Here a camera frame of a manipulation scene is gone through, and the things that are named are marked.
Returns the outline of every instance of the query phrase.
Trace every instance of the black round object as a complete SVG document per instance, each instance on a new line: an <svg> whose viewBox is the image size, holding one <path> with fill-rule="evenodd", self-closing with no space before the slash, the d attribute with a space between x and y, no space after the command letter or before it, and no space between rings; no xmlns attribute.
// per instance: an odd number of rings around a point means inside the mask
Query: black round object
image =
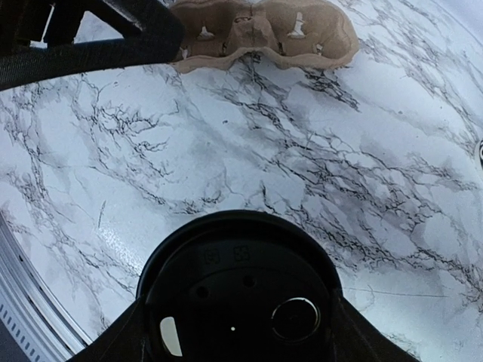
<svg viewBox="0 0 483 362"><path fill-rule="evenodd" d="M146 296L154 360L172 357L159 331L172 317L183 352L177 360L291 362L303 355L311 362L328 351L333 289L340 289L334 264L307 233L266 213L225 211L170 235L149 258L137 296Z"/></svg>
<svg viewBox="0 0 483 362"><path fill-rule="evenodd" d="M319 324L320 312L314 303L305 298L291 298L273 311L273 332L288 342L309 338Z"/></svg>

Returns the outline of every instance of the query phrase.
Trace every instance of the cardboard egg carton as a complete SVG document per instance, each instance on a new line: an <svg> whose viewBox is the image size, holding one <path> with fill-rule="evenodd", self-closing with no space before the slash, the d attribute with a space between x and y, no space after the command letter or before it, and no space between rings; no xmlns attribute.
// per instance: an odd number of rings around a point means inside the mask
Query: cardboard egg carton
<svg viewBox="0 0 483 362"><path fill-rule="evenodd" d="M172 65L227 70L250 52L279 68L335 69L352 61L358 37L347 15L324 0L180 0L170 7L186 30Z"/></svg>

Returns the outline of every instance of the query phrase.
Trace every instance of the round lens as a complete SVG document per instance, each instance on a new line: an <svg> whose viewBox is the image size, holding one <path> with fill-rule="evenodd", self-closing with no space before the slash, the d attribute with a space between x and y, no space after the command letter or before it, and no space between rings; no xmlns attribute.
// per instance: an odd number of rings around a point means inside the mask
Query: round lens
<svg viewBox="0 0 483 362"><path fill-rule="evenodd" d="M293 298L279 305L272 314L274 333L288 342L310 337L318 328L317 307L306 298Z"/></svg>

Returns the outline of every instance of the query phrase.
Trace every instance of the white marble surface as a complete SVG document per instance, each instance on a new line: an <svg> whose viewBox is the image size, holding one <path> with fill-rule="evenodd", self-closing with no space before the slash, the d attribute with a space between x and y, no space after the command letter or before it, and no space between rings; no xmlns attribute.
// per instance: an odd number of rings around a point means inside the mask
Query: white marble surface
<svg viewBox="0 0 483 362"><path fill-rule="evenodd" d="M92 338L165 236L246 208L319 239L348 300L421 361L483 361L483 47L435 2L336 4L361 39L336 72L246 57L0 94L0 210ZM78 39L111 36L86 18Z"/></svg>

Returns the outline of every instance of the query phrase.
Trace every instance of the circular hole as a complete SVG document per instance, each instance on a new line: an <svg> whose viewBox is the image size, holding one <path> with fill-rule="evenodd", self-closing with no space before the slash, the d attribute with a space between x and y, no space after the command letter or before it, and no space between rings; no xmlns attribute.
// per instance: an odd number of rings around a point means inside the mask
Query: circular hole
<svg viewBox="0 0 483 362"><path fill-rule="evenodd" d="M198 287L196 290L196 295L202 299L206 299L210 295L210 291L206 287Z"/></svg>
<svg viewBox="0 0 483 362"><path fill-rule="evenodd" d="M256 283L257 281L251 275L245 275L243 277L243 285L245 285L247 288L254 287Z"/></svg>
<svg viewBox="0 0 483 362"><path fill-rule="evenodd" d="M306 298L292 298L279 305L272 315L273 332L285 341L299 342L319 327L320 314Z"/></svg>

